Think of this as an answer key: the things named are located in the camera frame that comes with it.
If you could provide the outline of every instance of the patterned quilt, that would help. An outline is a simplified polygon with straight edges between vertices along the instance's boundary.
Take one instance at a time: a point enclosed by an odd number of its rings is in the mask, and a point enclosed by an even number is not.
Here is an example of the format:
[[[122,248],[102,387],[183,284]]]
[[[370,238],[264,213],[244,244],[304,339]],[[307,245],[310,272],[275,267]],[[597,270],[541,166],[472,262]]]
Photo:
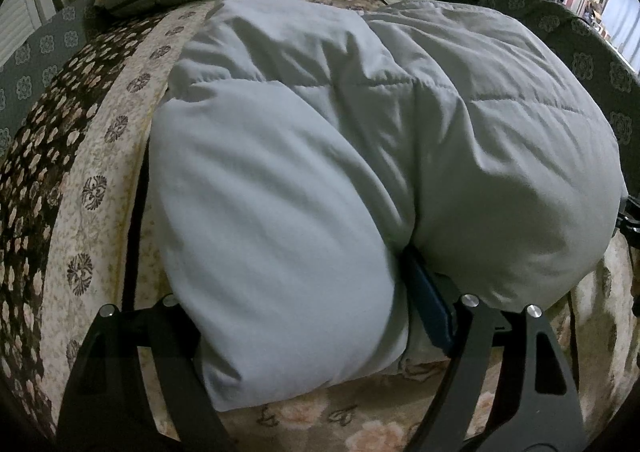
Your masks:
[[[353,10],[383,4],[311,1]],[[153,212],[134,203],[144,185],[154,108],[183,44],[213,3],[119,22],[93,38],[33,105],[0,169],[0,374],[49,437],[84,334],[101,305],[122,305],[126,295],[129,235],[139,238],[135,308],[169,292],[152,238]],[[638,377],[632,276],[626,242],[616,235],[598,268],[547,313],[579,376],[592,435]],[[141,359],[156,425],[177,437],[150,352],[142,350]],[[242,452],[395,452],[412,436],[446,367],[406,363],[396,376],[226,412],[222,420]],[[486,423],[499,368],[496,350],[470,435]]]

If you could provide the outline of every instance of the silver screw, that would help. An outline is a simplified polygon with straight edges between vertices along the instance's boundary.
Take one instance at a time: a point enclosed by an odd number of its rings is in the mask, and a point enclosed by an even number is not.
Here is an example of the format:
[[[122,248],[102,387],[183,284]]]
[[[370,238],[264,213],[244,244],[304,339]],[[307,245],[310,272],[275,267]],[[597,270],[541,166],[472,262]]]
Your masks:
[[[173,293],[170,293],[164,299],[162,299],[162,303],[166,307],[174,307],[178,304],[178,299],[175,298],[175,295]]]
[[[461,300],[462,304],[464,304],[466,307],[477,307],[478,304],[480,304],[480,300],[478,299],[478,297],[472,295],[471,293],[466,293],[465,295],[463,295]]]
[[[529,313],[533,318],[542,317],[542,310],[535,304],[529,304],[527,306],[527,313]]]
[[[116,313],[116,307],[113,304],[105,304],[98,311],[101,317],[110,317],[114,313]]]

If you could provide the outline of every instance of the black strap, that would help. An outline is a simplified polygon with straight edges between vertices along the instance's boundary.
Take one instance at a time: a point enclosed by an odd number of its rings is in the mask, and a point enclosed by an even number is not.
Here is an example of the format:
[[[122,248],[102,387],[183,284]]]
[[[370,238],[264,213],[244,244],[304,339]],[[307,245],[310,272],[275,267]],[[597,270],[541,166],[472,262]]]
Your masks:
[[[138,283],[138,264],[140,262],[140,234],[142,216],[145,213],[146,193],[149,188],[149,144],[142,158],[136,198],[133,202],[129,232],[127,234],[127,257],[124,266],[124,284],[122,286],[122,310],[133,311],[136,304],[136,286]]]

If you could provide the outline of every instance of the bed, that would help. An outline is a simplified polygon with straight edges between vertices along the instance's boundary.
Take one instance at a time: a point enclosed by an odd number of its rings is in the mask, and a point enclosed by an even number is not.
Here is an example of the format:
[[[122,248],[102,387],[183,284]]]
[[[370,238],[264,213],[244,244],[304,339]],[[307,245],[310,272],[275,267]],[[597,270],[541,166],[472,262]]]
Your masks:
[[[309,1],[372,10],[394,0]],[[134,291],[139,309],[170,292],[152,238],[154,213],[136,198],[144,198],[152,113],[181,47],[213,3],[112,22],[96,13],[92,0],[79,0],[31,36],[0,73],[0,101],[15,90],[6,98],[11,116],[0,117],[0,362],[24,412],[49,438],[70,368],[100,306],[121,306]],[[555,0],[478,4],[523,22],[572,68],[609,118],[627,187],[637,195],[640,171],[632,162],[640,142],[632,127],[640,121],[633,107],[640,82],[623,61]],[[133,286],[124,283],[127,267],[138,270]],[[547,312],[578,380],[591,438],[638,378],[632,288],[632,258],[616,233],[596,270]],[[151,356],[145,349],[140,355],[156,426],[177,438]],[[354,380],[221,418],[241,451],[393,452],[417,428],[446,367],[406,360],[395,376]],[[486,423],[499,370],[496,352],[469,435]]]

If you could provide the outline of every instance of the brown floral fabric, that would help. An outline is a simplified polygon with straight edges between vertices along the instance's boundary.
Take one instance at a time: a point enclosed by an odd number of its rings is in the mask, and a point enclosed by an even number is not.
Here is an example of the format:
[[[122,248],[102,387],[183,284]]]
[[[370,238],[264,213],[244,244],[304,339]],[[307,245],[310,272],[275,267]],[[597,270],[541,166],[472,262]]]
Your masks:
[[[0,177],[0,346],[5,377],[25,411],[51,435],[50,402],[42,392],[40,356],[44,275],[53,225],[68,172],[92,117],[127,57],[161,16],[116,23],[69,60],[34,104],[14,139]],[[95,209],[103,176],[89,179],[84,207]],[[90,255],[72,256],[68,287],[85,294],[93,280]]]

